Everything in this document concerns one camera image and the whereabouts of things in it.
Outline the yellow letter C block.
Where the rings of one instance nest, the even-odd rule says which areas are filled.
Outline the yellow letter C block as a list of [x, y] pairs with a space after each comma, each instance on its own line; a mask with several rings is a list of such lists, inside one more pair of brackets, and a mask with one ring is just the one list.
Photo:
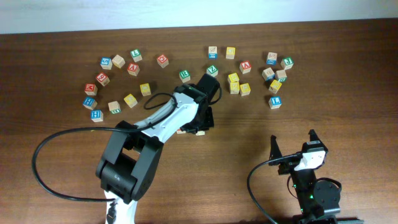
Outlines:
[[204, 132], [204, 131], [198, 131], [198, 132], [196, 133], [196, 136], [203, 136], [203, 135], [205, 135], [205, 132]]

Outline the red letter I block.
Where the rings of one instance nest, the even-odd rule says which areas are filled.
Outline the red letter I block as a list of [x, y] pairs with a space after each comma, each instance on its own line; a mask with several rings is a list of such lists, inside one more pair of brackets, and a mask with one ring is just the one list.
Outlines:
[[177, 133], [177, 134], [185, 134], [186, 131], [182, 131], [181, 129], [178, 129], [178, 130], [176, 131], [176, 133]]

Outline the green letter R block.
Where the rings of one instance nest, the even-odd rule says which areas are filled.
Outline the green letter R block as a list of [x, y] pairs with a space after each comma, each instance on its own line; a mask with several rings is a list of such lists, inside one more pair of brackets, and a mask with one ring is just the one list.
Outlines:
[[188, 82], [191, 79], [191, 76], [190, 76], [190, 73], [188, 70], [182, 70], [178, 73], [178, 75], [183, 83]]

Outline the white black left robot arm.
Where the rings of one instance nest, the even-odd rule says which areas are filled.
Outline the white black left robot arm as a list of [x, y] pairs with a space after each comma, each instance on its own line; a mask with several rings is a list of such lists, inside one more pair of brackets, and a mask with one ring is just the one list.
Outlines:
[[211, 105], [221, 85], [204, 74], [174, 89], [171, 99], [135, 124], [121, 121], [96, 168], [108, 199], [107, 223], [134, 223], [137, 202], [149, 189], [165, 142], [175, 133], [203, 134], [214, 126]]

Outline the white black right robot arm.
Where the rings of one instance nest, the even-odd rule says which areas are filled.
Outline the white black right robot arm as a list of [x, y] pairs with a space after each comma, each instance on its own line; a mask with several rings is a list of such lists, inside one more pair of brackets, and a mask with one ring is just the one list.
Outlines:
[[294, 223], [364, 223], [358, 218], [336, 218], [341, 212], [342, 184], [316, 177], [315, 171], [325, 163], [328, 149], [313, 129], [308, 134], [310, 140], [303, 143], [301, 151], [289, 156], [282, 155], [277, 137], [271, 136], [270, 165], [279, 167], [279, 175], [289, 175], [302, 212], [293, 216]]

